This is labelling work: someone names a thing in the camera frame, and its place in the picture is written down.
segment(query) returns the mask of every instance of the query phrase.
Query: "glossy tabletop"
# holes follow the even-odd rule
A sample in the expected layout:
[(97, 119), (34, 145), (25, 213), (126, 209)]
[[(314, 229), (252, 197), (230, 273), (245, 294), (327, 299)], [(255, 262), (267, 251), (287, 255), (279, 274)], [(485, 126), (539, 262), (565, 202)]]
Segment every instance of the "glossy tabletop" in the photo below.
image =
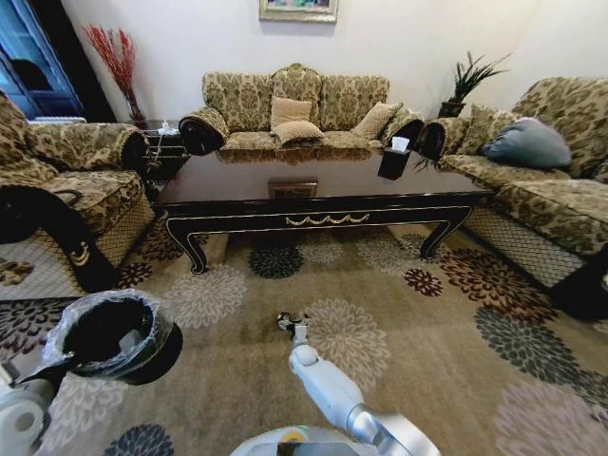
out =
[(158, 197), (160, 204), (268, 200), (269, 182), (317, 182), (316, 199), (486, 194), (470, 179), (443, 172), (421, 156), (389, 153), (362, 161), (224, 163), (215, 153), (191, 157)]

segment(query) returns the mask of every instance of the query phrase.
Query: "vase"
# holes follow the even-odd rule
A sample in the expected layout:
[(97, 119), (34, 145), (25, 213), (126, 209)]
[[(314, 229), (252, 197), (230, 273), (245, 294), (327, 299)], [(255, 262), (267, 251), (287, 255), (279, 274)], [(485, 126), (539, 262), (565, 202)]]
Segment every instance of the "vase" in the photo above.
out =
[(143, 124), (145, 117), (137, 104), (137, 98), (135, 98), (135, 92), (132, 88), (128, 88), (123, 92), (124, 99), (126, 100), (126, 108), (129, 111), (129, 117), (133, 124)]
[(465, 103), (443, 102), (437, 117), (458, 117), (463, 111)]

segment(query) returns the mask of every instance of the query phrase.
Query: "table leg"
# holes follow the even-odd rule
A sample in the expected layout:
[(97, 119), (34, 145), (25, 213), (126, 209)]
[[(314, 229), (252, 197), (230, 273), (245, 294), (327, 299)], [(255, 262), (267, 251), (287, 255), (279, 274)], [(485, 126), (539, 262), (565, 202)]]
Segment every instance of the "table leg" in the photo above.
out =
[(458, 208), (462, 209), (455, 212), (453, 209), (450, 210), (447, 220), (441, 220), (437, 227), (432, 231), (430, 235), (425, 239), (420, 247), (420, 258), (428, 259), (433, 258), (435, 251), (439, 244), (441, 244), (449, 235), (456, 231), (463, 223), (466, 222), (468, 216), (472, 212), (471, 207)]
[(202, 274), (207, 271), (207, 256), (200, 248), (200, 245), (194, 239), (194, 234), (189, 233), (184, 227), (181, 226), (178, 218), (168, 218), (166, 222), (166, 228), (183, 251), (192, 260), (192, 271), (193, 274)]

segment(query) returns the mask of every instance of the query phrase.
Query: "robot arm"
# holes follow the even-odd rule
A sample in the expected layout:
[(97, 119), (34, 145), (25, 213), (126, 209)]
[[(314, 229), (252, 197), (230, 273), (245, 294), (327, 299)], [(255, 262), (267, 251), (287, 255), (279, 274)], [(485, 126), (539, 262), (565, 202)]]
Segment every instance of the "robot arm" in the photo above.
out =
[(292, 333), (290, 368), (325, 418), (357, 441), (374, 445), (381, 455), (439, 456), (437, 447), (404, 416), (376, 414), (365, 406), (363, 394), (354, 382), (308, 344), (309, 321), (292, 321), (288, 313), (282, 313), (278, 326)]

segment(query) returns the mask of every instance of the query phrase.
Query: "blue pillow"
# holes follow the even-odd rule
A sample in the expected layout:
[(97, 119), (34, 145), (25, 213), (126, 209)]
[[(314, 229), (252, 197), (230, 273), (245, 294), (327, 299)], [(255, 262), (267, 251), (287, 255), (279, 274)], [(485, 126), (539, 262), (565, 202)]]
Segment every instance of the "blue pillow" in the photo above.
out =
[(568, 144), (557, 130), (524, 117), (503, 128), (482, 153), (496, 162), (529, 168), (559, 168), (572, 160)]

